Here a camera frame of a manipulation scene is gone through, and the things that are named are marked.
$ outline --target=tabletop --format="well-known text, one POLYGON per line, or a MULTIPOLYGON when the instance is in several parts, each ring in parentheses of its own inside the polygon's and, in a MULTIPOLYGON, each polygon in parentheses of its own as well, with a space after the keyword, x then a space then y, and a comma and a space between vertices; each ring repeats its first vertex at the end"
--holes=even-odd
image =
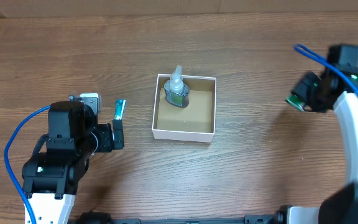
MULTIPOLYGON (((72 218, 243 217, 284 204, 319 206, 345 183, 345 157, 332 111, 301 113, 284 102, 298 79, 323 67, 293 50, 326 55, 358 44, 358 12, 0 19, 0 223, 23 223, 24 207, 3 150, 31 112, 70 94, 103 97, 100 123, 126 99, 123 150, 97 154, 80 180, 72 218), (211 144, 154 139, 158 73, 217 78, 211 144)), ((47 113, 10 148, 21 169, 47 113)))

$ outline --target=open box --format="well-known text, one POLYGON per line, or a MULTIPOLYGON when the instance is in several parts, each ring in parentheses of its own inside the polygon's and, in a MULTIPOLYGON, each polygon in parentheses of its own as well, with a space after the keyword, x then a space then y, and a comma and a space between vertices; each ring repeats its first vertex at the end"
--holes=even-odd
POLYGON ((171 75, 159 74, 155 88, 155 139, 211 142, 215 134, 216 78, 183 76, 189 86, 189 105, 179 108, 165 100, 164 83, 171 75))

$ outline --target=blue cable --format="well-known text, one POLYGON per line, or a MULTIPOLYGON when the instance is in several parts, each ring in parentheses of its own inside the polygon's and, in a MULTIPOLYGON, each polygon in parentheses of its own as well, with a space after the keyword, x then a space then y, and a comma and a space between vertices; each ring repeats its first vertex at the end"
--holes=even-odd
POLYGON ((31 205, 30 205, 30 202, 29 200, 27 199, 27 197, 25 196, 25 193, 22 189, 22 187, 20 186, 20 183, 17 181, 16 177, 15 177, 15 174, 13 173, 12 171, 12 167, 11 167, 11 164, 9 163, 9 158, 7 156, 7 153, 9 151, 9 147, 11 146, 13 140, 15 139, 17 133, 19 132, 20 128, 23 127, 23 125, 28 121, 30 120, 31 118, 33 118, 35 115, 45 111, 45 110, 48 110, 50 108, 50 106, 46 106, 44 108, 41 108, 39 110, 37 110, 36 112, 32 113, 30 116, 26 117, 26 119, 24 119, 19 125, 18 127, 16 128, 16 130, 13 132, 10 140, 7 142, 6 144, 6 147, 5 147, 5 151, 4 151, 4 160, 5 160, 5 166, 6 166, 6 170, 7 170, 7 173, 9 174, 13 184, 15 185, 15 188, 16 190, 18 191, 20 197, 22 198, 23 202, 24 202, 24 205, 25 207, 27 208, 27 211, 29 212, 29 215, 30 215, 30 219, 31 219, 31 223, 33 224, 36 224, 37 221, 35 219, 35 215, 34 215, 34 211, 32 210, 31 208, 31 205))
POLYGON ((324 65, 325 67, 329 68, 333 72, 335 72, 340 78, 342 78, 342 80, 346 83, 346 85, 348 85, 349 88, 352 89, 354 94, 356 94, 356 96, 358 97, 358 89, 352 83, 352 81, 350 81, 350 79, 345 74, 343 74, 339 69, 337 69, 336 67, 329 64, 324 57, 318 55, 317 53, 311 51, 310 49, 308 49, 307 47, 305 47, 304 45, 301 45, 301 44, 296 44, 294 46, 294 49, 298 53, 304 55, 305 57, 308 57, 308 58, 320 63, 321 65, 324 65))

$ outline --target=black cable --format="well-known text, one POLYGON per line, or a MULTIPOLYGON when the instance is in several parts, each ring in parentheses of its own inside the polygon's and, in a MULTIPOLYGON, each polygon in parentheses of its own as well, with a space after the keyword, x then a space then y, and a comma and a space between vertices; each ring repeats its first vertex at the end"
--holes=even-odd
POLYGON ((41 135, 40 139, 38 139, 37 143, 34 146, 34 149, 32 151, 32 155, 37 155, 40 151, 42 146, 44 145, 45 141, 49 138, 49 134, 43 134, 41 135))

